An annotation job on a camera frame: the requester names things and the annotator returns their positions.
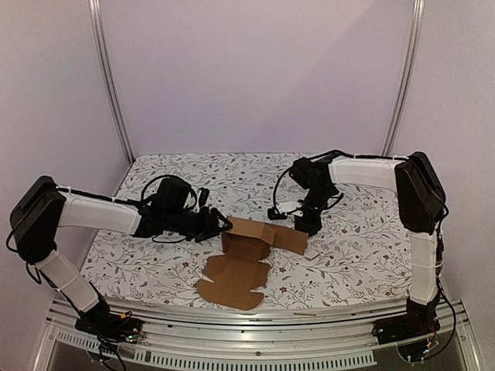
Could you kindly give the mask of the aluminium front rail frame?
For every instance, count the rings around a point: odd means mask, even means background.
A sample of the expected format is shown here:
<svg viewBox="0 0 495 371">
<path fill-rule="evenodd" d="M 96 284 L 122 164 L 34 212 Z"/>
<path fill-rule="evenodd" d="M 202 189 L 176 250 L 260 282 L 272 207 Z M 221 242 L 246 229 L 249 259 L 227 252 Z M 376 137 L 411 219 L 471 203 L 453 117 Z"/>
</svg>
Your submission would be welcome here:
<svg viewBox="0 0 495 371">
<path fill-rule="evenodd" d="M 128 370 L 482 370 L 484 364 L 461 301 L 440 304 L 432 351 L 417 362 L 417 339 L 380 344 L 377 320 L 402 315 L 401 299 L 331 308 L 231 311 L 111 300 L 132 311 L 143 336 L 121 344 L 108 365 Z"/>
</svg>

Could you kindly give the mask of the brown cardboard box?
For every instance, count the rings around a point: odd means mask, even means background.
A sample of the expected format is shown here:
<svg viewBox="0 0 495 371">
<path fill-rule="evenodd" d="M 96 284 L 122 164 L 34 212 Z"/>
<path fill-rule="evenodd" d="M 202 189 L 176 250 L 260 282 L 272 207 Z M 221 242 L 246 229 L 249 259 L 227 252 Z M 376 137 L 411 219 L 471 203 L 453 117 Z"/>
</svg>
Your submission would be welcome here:
<svg viewBox="0 0 495 371">
<path fill-rule="evenodd" d="M 271 249 L 302 256 L 309 235 L 286 226 L 233 216 L 228 221 L 232 227 L 220 235 L 222 254 L 207 258 L 197 291 L 209 303 L 249 311 L 264 300 L 259 288 L 268 282 L 271 265 L 264 259 Z"/>
</svg>

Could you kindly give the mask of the left aluminium corner post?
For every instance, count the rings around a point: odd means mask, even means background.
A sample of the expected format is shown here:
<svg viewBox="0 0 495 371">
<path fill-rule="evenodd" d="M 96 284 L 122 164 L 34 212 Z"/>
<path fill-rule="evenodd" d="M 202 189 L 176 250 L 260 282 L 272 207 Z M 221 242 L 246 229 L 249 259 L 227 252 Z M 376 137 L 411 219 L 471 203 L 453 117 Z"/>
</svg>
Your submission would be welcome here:
<svg viewBox="0 0 495 371">
<path fill-rule="evenodd" d="M 111 68 L 111 59 L 108 51 L 107 40 L 104 31 L 104 20 L 101 11 L 101 2 L 98 0 L 89 0 L 88 2 L 90 23 L 94 35 L 94 44 L 96 46 L 98 63 L 102 75 L 104 89 L 107 95 L 109 108 L 115 130 L 124 154 L 125 160 L 129 165 L 135 162 L 135 154 L 132 150 L 131 140 L 125 125 L 124 116 L 118 99 L 117 87 L 114 81 L 114 74 Z"/>
</svg>

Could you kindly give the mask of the floral patterned table mat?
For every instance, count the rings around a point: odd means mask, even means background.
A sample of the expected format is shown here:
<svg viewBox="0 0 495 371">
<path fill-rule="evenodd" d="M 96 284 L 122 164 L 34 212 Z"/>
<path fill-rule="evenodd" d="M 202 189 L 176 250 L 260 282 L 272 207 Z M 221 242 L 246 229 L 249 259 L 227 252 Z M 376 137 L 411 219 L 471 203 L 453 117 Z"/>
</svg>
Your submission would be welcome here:
<svg viewBox="0 0 495 371">
<path fill-rule="evenodd" d="M 137 199 L 153 180 L 172 174 L 210 190 L 209 202 L 226 216 L 264 221 L 273 200 L 305 193 L 285 170 L 297 154 L 143 155 L 118 197 Z M 405 298 L 411 283 L 411 248 L 394 193 L 341 185 L 343 199 L 322 216 L 323 227 L 301 256 L 274 249 L 261 309 L 325 308 Z M 218 238 L 200 244 L 178 236 L 135 239 L 97 234 L 81 268 L 103 295 L 150 305 L 205 308 L 197 291 L 207 258 L 221 252 Z"/>
</svg>

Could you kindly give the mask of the aluminium corner post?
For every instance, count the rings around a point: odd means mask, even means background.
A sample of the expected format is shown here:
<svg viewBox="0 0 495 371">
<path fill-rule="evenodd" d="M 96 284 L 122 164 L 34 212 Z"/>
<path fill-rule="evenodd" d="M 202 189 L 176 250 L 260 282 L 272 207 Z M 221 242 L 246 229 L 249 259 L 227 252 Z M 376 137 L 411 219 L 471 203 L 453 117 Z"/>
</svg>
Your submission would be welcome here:
<svg viewBox="0 0 495 371">
<path fill-rule="evenodd" d="M 391 156 L 393 154 L 394 144 L 398 135 L 401 124 L 401 118 L 404 113 L 405 105 L 408 98 L 409 87 L 414 72 L 415 60 L 420 43 L 422 22 L 425 12 L 425 0 L 413 1 L 411 24 L 408 33 L 408 42 L 405 54 L 405 61 L 399 80 L 398 93 L 394 102 L 391 114 L 391 121 L 385 135 L 384 144 L 381 149 L 382 156 Z"/>
<path fill-rule="evenodd" d="M 114 81 L 114 74 L 111 68 L 111 59 L 108 51 L 107 40 L 104 31 L 104 20 L 101 11 L 101 2 L 98 0 L 89 0 L 88 2 L 90 23 L 94 35 L 94 44 L 96 46 L 98 63 L 102 75 L 104 89 L 107 95 L 109 108 L 115 130 L 124 154 L 125 160 L 129 165 L 135 162 L 135 154 L 132 150 L 131 140 L 125 125 L 124 116 L 118 99 L 117 87 Z"/>
</svg>

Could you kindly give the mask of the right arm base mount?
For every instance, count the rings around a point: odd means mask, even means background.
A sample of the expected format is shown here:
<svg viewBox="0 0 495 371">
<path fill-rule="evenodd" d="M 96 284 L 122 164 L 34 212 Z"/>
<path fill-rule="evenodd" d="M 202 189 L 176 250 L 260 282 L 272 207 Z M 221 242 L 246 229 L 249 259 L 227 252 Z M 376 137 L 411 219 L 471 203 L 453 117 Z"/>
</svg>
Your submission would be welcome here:
<svg viewBox="0 0 495 371">
<path fill-rule="evenodd" d="M 434 301 L 421 305 L 408 299 L 404 315 L 375 321 L 371 335 L 383 345 L 437 332 L 440 324 L 436 315 L 436 305 Z"/>
</svg>

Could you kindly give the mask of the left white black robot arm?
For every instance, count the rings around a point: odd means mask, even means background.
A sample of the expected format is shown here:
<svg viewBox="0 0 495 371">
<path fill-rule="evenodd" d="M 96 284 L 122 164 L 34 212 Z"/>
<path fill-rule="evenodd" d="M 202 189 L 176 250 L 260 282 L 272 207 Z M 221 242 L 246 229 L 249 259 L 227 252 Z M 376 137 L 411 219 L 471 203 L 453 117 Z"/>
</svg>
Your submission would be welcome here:
<svg viewBox="0 0 495 371">
<path fill-rule="evenodd" d="M 232 222 L 207 205 L 209 190 L 194 189 L 177 175 L 160 175 L 158 188 L 142 189 L 138 199 L 97 195 L 39 177 L 11 211 L 7 249 L 27 267 L 46 278 L 75 307 L 98 335 L 109 335 L 115 320 L 105 300 L 75 266 L 58 251 L 57 231 L 63 227 L 87 228 L 152 239 L 166 232 L 200 243 L 231 230 Z"/>
</svg>

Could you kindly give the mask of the right aluminium corner post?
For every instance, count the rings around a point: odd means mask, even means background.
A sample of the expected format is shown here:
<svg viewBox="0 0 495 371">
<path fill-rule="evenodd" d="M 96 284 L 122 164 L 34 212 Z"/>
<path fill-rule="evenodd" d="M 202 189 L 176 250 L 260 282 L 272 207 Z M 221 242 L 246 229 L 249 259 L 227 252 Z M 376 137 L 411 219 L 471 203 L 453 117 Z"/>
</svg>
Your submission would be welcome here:
<svg viewBox="0 0 495 371">
<path fill-rule="evenodd" d="M 413 1 L 411 24 L 408 33 L 408 42 L 405 54 L 405 61 L 399 80 L 398 93 L 394 102 L 391 114 L 391 121 L 385 135 L 384 144 L 381 149 L 382 156 L 391 156 L 393 154 L 394 144 L 398 135 L 401 124 L 401 118 L 404 113 L 405 105 L 408 98 L 409 87 L 414 72 L 415 60 L 420 43 L 422 22 L 425 12 L 425 0 Z"/>
</svg>

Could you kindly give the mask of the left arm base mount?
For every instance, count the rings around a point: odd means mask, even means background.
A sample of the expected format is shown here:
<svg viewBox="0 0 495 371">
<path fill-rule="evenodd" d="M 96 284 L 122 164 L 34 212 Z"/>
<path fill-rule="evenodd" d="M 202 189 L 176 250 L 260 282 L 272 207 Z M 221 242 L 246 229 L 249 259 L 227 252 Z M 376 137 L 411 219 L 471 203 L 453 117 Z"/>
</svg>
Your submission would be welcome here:
<svg viewBox="0 0 495 371">
<path fill-rule="evenodd" d="M 76 329 L 111 342 L 136 342 L 142 334 L 143 321 L 131 311 L 116 315 L 106 302 L 98 302 L 88 311 L 77 311 Z"/>
</svg>

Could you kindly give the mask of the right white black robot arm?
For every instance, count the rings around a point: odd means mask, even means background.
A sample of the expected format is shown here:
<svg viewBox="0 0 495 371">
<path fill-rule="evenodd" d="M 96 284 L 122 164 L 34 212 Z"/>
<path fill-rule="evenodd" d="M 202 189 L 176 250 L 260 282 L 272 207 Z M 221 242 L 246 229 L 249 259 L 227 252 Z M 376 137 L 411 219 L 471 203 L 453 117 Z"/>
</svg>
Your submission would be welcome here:
<svg viewBox="0 0 495 371">
<path fill-rule="evenodd" d="M 351 155 L 340 150 L 295 160 L 288 175 L 306 197 L 295 207 L 295 228 L 310 236 L 322 228 L 322 213 L 340 184 L 385 188 L 398 198 L 398 213 L 411 244 L 412 283 L 408 300 L 430 305 L 439 296 L 442 269 L 442 222 L 448 214 L 446 194 L 428 156 Z"/>
</svg>

